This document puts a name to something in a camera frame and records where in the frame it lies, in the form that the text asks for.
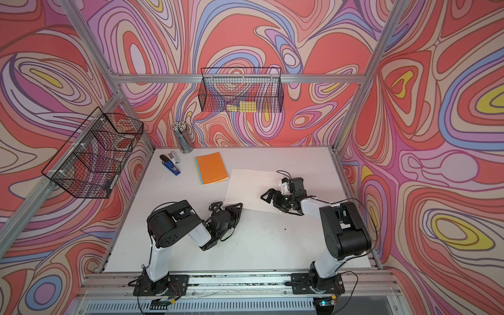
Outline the orange cover notebook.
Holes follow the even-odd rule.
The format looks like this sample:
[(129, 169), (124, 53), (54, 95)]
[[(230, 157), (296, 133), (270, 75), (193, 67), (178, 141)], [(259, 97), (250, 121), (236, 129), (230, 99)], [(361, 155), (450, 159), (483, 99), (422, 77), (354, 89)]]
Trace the orange cover notebook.
[(194, 160), (201, 185), (210, 185), (228, 179), (228, 173), (219, 152), (197, 156)]

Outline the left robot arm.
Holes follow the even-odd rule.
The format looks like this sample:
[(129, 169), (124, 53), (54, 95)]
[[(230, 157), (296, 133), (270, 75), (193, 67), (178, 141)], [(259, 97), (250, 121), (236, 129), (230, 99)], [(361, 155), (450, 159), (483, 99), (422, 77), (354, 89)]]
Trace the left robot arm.
[(146, 220), (150, 258), (136, 282), (131, 282), (134, 295), (185, 295), (182, 280), (173, 280), (169, 275), (172, 247), (190, 236), (202, 251), (210, 250), (233, 235), (242, 210), (242, 203), (223, 206), (223, 202), (214, 202), (209, 206), (211, 214), (206, 220), (201, 219), (186, 200), (163, 203), (153, 210)]

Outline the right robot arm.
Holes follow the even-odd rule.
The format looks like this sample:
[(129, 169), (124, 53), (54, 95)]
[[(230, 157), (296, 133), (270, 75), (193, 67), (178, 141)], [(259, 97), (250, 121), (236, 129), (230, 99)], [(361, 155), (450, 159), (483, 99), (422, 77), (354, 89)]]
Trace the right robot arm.
[(334, 294), (345, 292), (341, 268), (349, 261), (366, 256), (372, 241), (355, 203), (350, 200), (326, 202), (310, 196), (300, 177), (285, 177), (280, 189), (271, 188), (261, 195), (262, 201), (282, 213), (320, 219), (325, 251), (311, 263), (306, 274), (294, 273), (286, 282), (293, 294)]

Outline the mesh pencil cup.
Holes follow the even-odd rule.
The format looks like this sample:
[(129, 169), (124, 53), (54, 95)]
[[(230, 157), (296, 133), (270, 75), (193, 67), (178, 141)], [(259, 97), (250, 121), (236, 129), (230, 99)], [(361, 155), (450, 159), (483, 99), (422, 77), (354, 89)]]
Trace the mesh pencil cup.
[(175, 139), (178, 144), (179, 150), (183, 154), (188, 154), (193, 151), (193, 144), (189, 137), (190, 127), (185, 122), (174, 122), (171, 126)]

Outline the small white eraser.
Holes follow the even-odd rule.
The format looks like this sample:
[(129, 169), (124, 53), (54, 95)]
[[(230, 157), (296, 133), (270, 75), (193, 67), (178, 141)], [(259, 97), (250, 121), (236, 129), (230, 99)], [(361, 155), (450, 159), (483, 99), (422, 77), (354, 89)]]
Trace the small white eraser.
[(173, 164), (175, 164), (175, 165), (180, 164), (180, 161), (179, 161), (179, 159), (178, 159), (178, 157), (177, 157), (177, 155), (176, 155), (176, 153), (174, 151), (170, 151), (168, 153), (168, 157), (172, 161)]

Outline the blue stapler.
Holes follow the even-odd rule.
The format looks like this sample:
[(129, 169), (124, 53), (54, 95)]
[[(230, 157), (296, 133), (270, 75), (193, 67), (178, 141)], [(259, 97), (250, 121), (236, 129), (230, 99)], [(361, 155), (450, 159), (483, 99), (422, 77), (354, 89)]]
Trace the blue stapler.
[(171, 173), (173, 173), (175, 176), (178, 176), (181, 174), (180, 170), (178, 167), (164, 154), (160, 155), (160, 160), (162, 162), (162, 165), (166, 167)]

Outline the yellow sticky notes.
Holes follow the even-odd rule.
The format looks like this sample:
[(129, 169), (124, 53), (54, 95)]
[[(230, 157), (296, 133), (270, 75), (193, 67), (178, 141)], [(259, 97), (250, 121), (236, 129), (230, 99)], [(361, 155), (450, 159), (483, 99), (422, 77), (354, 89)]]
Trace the yellow sticky notes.
[(240, 101), (238, 104), (229, 104), (226, 107), (228, 112), (256, 113), (257, 104), (254, 101)]

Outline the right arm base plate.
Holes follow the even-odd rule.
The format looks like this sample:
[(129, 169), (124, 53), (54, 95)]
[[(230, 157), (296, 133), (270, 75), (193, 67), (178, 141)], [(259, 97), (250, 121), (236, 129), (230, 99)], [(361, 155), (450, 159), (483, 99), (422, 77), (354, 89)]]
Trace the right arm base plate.
[(291, 279), (284, 283), (291, 287), (295, 295), (330, 294), (340, 296), (345, 293), (345, 287), (340, 274), (329, 278), (320, 278), (312, 273), (293, 273)]

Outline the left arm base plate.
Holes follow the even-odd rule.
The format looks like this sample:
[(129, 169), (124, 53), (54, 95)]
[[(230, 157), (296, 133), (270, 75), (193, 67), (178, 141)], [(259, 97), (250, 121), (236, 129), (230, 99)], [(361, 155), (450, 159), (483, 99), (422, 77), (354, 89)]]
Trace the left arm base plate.
[(137, 279), (130, 281), (128, 286), (134, 289), (133, 295), (137, 297), (182, 297), (186, 295), (188, 281), (189, 275), (186, 274), (168, 274), (156, 282), (149, 279), (146, 274), (142, 274)]

